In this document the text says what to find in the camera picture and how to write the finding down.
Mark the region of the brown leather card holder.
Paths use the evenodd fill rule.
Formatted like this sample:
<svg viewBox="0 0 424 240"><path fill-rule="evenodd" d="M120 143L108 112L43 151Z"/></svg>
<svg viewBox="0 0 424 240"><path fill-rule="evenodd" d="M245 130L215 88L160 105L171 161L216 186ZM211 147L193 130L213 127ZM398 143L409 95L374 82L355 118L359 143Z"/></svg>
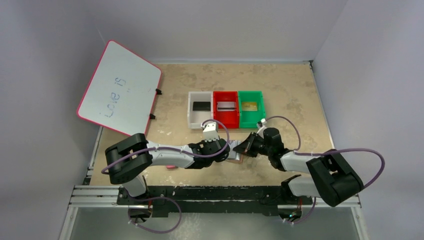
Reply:
<svg viewBox="0 0 424 240"><path fill-rule="evenodd" d="M228 142L228 146L230 148L230 151L229 151L228 157L226 159L227 162L239 163L239 164L241 164L243 162L243 156L240 153L234 151L234 148L236 146L238 146L240 143L241 143L240 140L230 140Z"/></svg>

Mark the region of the green plastic bin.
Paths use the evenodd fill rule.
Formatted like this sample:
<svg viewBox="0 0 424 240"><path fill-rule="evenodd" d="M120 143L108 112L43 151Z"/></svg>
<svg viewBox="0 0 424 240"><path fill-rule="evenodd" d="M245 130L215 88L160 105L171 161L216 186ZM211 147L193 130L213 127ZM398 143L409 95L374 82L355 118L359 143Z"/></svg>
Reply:
<svg viewBox="0 0 424 240"><path fill-rule="evenodd" d="M239 104L239 128L253 129L257 127L257 122L266 118L266 109L263 93L261 91L238 91ZM242 111L242 102L256 102L258 111Z"/></svg>

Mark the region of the pink eraser block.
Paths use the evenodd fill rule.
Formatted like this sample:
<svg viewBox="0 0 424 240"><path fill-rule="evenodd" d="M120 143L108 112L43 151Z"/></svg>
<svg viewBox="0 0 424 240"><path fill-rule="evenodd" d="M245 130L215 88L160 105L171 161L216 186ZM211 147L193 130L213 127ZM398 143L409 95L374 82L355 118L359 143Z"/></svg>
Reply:
<svg viewBox="0 0 424 240"><path fill-rule="evenodd" d="M178 169L178 167L177 167L177 166L175 166L175 165L167 165L167 166L166 166L166 169L167 169L167 170L170 170L170 171L173 171L173 170L177 170L177 169Z"/></svg>

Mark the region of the white plastic bin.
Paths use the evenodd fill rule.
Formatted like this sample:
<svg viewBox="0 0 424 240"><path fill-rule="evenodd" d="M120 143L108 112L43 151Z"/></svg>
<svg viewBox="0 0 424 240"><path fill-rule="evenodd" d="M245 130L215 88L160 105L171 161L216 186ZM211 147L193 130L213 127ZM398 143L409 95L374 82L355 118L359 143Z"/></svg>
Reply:
<svg viewBox="0 0 424 240"><path fill-rule="evenodd" d="M200 129L201 124L214 118L213 110L213 92L212 91L189 91L187 103L187 126L189 129ZM199 110L194 107L197 102L205 102L205 110Z"/></svg>

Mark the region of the red plastic bin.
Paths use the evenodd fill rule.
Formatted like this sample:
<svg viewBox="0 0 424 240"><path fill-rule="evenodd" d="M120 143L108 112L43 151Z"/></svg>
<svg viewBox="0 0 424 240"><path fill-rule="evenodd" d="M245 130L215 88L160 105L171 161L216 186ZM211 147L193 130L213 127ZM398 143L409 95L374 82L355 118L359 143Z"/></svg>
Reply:
<svg viewBox="0 0 424 240"><path fill-rule="evenodd" d="M217 111L217 102L235 102L235 111ZM239 98L237 91L213 92L213 118L223 123L228 129L240 126Z"/></svg>

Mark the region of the pink framed whiteboard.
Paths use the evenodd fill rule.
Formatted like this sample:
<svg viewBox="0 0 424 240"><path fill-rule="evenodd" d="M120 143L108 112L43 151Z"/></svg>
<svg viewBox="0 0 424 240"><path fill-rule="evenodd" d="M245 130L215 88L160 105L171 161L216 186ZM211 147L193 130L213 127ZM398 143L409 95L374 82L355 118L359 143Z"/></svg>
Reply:
<svg viewBox="0 0 424 240"><path fill-rule="evenodd" d="M162 71L110 40L88 83L76 114L128 136L145 133Z"/></svg>

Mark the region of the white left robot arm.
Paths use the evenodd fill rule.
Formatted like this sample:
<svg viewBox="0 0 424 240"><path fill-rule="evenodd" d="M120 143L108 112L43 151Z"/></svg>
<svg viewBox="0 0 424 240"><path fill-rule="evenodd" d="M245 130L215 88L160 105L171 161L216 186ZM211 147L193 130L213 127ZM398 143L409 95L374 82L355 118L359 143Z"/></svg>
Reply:
<svg viewBox="0 0 424 240"><path fill-rule="evenodd" d="M229 152L223 138L173 146L148 141L143 133L136 133L105 150L107 166L101 173L109 176L111 184L123 186L130 199L142 205L148 201L149 191L141 173L148 167L203 169L223 162Z"/></svg>

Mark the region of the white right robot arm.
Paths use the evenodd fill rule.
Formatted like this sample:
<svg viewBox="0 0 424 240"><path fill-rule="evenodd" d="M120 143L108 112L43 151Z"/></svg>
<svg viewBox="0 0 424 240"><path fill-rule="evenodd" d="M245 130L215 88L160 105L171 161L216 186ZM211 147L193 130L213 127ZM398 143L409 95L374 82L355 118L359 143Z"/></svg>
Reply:
<svg viewBox="0 0 424 240"><path fill-rule="evenodd" d="M359 175L340 153L329 150L320 156L296 154L285 147L279 130L274 127L266 128L261 134L252 132L233 150L252 158L267 156L273 168L297 172L281 183L280 196L288 204L305 196L321 198L327 205L335 207L365 188Z"/></svg>

